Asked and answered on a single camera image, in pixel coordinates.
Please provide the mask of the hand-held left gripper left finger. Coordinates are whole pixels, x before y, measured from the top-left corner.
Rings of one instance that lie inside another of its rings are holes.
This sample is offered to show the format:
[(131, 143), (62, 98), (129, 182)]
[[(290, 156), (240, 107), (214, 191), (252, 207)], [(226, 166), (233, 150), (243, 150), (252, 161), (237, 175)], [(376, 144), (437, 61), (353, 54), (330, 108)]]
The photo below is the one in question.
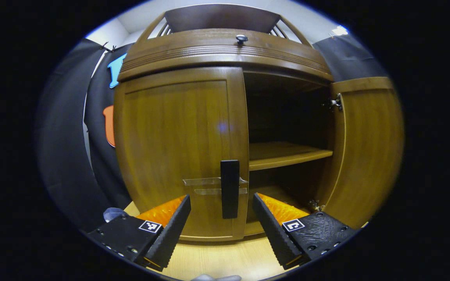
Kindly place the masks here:
[(109, 208), (105, 223), (86, 236), (125, 260), (161, 272), (169, 264), (190, 212), (189, 195), (138, 216)]

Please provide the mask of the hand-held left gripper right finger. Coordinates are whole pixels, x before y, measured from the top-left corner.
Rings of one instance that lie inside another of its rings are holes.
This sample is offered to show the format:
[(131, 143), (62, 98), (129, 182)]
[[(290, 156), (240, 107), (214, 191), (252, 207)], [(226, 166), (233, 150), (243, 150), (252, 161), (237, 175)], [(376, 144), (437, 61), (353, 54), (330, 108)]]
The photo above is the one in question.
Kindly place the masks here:
[(285, 270), (321, 259), (358, 232), (325, 212), (309, 214), (260, 193), (252, 209)]

